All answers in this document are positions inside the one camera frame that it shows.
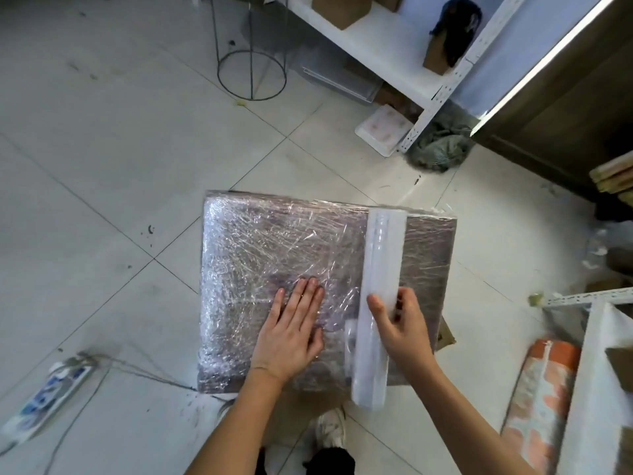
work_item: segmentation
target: tiled floor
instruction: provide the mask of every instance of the tiled floor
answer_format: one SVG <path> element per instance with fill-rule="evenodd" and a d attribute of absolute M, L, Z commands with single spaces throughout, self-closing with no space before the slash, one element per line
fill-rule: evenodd
<path fill-rule="evenodd" d="M 221 46 L 240 46 L 244 6 L 217 7 Z M 218 88 L 209 33 L 208 6 L 190 0 L 0 9 L 0 423 L 66 354 L 125 362 L 92 376 L 0 472 L 185 470 L 221 404 L 188 389 L 206 189 L 456 213 L 444 316 L 458 342 L 437 358 L 498 429 L 543 331 L 526 295 L 583 278 L 592 207 L 481 147 L 443 175 L 384 159 L 353 132 L 371 108 L 294 72 L 279 97 L 238 106 Z M 391 388 L 381 412 L 348 411 L 358 473 L 456 472 L 410 389 Z M 302 473 L 300 434 L 271 447 L 270 475 Z"/>

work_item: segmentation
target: white shelf board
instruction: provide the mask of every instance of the white shelf board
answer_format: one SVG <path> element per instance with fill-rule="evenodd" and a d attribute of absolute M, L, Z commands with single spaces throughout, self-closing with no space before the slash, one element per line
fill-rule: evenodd
<path fill-rule="evenodd" d="M 431 36 L 418 33 L 403 16 L 375 2 L 345 30 L 315 12 L 312 0 L 289 0 L 289 9 L 422 108 L 431 105 L 449 76 L 422 66 Z"/>
<path fill-rule="evenodd" d="M 611 303 L 592 303 L 558 475 L 613 473 L 622 426 L 633 424 L 633 397 L 622 390 L 605 349 L 633 344 L 633 320 Z"/>

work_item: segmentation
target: dark wooden door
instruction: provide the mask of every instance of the dark wooden door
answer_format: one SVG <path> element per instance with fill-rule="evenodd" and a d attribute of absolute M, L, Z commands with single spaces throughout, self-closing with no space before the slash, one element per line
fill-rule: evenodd
<path fill-rule="evenodd" d="M 473 138 L 595 199 L 589 171 L 632 130 L 633 0 L 613 0 Z"/>

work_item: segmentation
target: white plastic roll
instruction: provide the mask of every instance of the white plastic roll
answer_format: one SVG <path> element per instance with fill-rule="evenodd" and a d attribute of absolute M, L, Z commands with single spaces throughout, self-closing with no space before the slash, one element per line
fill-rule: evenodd
<path fill-rule="evenodd" d="M 365 263 L 360 289 L 360 310 L 356 329 L 356 355 L 352 376 L 352 401 L 376 410 L 385 403 L 389 357 L 378 327 L 369 311 L 367 295 L 382 298 L 390 318 L 396 307 L 407 212 L 400 209 L 370 208 L 365 236 Z"/>

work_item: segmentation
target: shoe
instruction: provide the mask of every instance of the shoe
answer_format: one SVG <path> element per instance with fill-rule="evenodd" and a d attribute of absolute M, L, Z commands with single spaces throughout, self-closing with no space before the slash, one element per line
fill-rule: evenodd
<path fill-rule="evenodd" d="M 316 419 L 315 439 L 318 449 L 345 447 L 345 412 L 335 408 Z"/>

